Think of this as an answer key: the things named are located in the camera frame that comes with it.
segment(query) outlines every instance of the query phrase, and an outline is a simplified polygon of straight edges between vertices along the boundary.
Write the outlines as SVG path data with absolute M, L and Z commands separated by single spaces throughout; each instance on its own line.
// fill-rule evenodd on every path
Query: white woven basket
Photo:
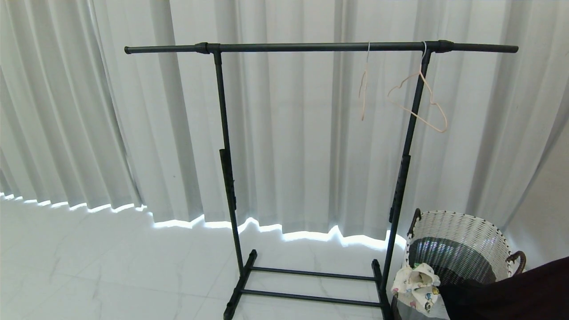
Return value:
M 521 261 L 514 269 L 517 257 Z M 403 267 L 422 262 L 435 269 L 442 285 L 464 280 L 488 284 L 522 272 L 525 255 L 521 251 L 512 254 L 502 232 L 484 219 L 417 209 L 407 233 Z M 448 319 L 444 302 L 439 301 L 429 317 Z

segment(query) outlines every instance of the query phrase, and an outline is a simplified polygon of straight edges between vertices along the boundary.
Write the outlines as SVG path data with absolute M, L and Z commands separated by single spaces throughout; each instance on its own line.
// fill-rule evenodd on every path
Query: curtain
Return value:
M 84 2 L 1 2 L 2 191 L 140 205 Z

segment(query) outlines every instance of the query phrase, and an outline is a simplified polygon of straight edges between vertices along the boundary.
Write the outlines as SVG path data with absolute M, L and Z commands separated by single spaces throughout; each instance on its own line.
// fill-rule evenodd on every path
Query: white wall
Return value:
M 505 233 L 526 253 L 527 269 L 569 256 L 569 125 Z

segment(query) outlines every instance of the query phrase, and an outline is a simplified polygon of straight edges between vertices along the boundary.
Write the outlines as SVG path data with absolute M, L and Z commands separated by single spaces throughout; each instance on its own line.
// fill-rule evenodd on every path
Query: white marble floor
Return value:
M 222 319 L 238 279 L 226 225 L 169 226 L 154 224 L 149 213 L 135 208 L 88 212 L 0 199 L 0 318 Z M 371 276 L 371 261 L 382 264 L 385 257 L 382 241 L 358 243 L 363 237 L 298 239 L 306 233 L 283 236 L 278 228 L 259 230 L 254 223 L 242 229 L 245 259 L 255 248 L 258 266 Z M 392 276 L 402 251 L 395 249 Z M 371 282 L 252 273 L 247 287 L 378 301 Z M 381 312 L 243 296 L 234 319 L 369 320 L 381 319 Z

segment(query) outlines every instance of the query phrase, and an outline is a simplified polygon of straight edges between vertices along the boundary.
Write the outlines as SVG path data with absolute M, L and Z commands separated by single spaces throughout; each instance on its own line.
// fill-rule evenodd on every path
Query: black garment rack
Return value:
M 397 184 L 395 185 L 395 193 L 393 196 L 393 204 L 389 213 L 389 222 L 391 223 L 391 233 L 387 242 L 387 252 L 384 262 L 383 275 L 380 270 L 380 264 L 377 259 L 372 261 L 373 277 L 354 276 L 350 274 L 334 274 L 323 272 L 311 272 L 302 270 L 288 270 L 278 268 L 265 268 L 254 266 L 257 258 L 257 251 L 254 249 L 249 254 L 247 262 L 243 264 L 241 254 L 241 244 L 239 233 L 237 232 L 237 218 L 235 216 L 236 197 L 233 187 L 233 168 L 231 164 L 231 151 L 229 147 L 229 129 L 227 123 L 227 109 L 225 106 L 225 91 L 223 85 L 223 71 L 221 69 L 221 53 L 222 52 L 307 52 L 307 51 L 422 51 L 423 57 L 421 61 L 421 71 L 424 75 L 427 73 L 427 67 L 434 53 L 444 53 L 450 51 L 481 51 L 481 52 L 503 52 L 515 53 L 518 51 L 517 46 L 503 46 L 497 44 L 471 44 L 471 43 L 454 43 L 447 40 L 425 41 L 425 42 L 371 42 L 371 43 L 258 43 L 258 44 L 220 44 L 202 42 L 189 46 L 152 46 L 152 47 L 125 47 L 127 54 L 140 53 L 158 53 L 158 52 L 198 52 L 201 54 L 213 54 L 217 74 L 217 91 L 219 94 L 219 106 L 221 109 L 221 123 L 223 128 L 224 149 L 219 150 L 221 157 L 221 166 L 225 182 L 225 192 L 227 195 L 229 216 L 231 218 L 231 228 L 233 231 L 233 241 L 235 242 L 235 251 L 237 254 L 237 265 L 239 268 L 239 280 L 237 286 L 233 290 L 233 295 L 227 303 L 223 318 L 231 320 L 235 313 L 239 299 L 243 294 L 253 294 L 257 296 L 269 296 L 278 298 L 292 298 L 308 301 L 342 303 L 347 305 L 369 306 L 381 308 L 383 318 L 385 320 L 393 320 L 393 313 L 387 298 L 387 276 L 391 265 L 393 255 L 393 246 L 395 244 L 395 235 L 397 234 L 397 226 L 399 224 L 399 215 L 401 214 L 401 204 L 403 202 L 403 192 L 407 181 L 407 173 L 409 172 L 409 164 L 411 155 L 411 141 L 415 131 L 415 123 L 417 118 L 413 115 L 409 118 L 409 126 L 407 127 L 407 136 L 403 146 L 403 154 L 401 156 L 401 165 L 399 167 L 399 175 Z M 423 93 L 424 82 L 419 78 L 413 98 L 412 111 L 415 114 L 419 112 L 419 105 Z M 376 284 L 379 302 L 355 301 L 345 299 L 335 299 L 328 297 L 303 296 L 300 294 L 289 294 L 280 292 L 267 292 L 260 290 L 245 289 L 247 279 L 252 271 L 285 273 L 301 276 L 328 277 L 336 279 L 349 279 L 360 281 L 373 281 Z

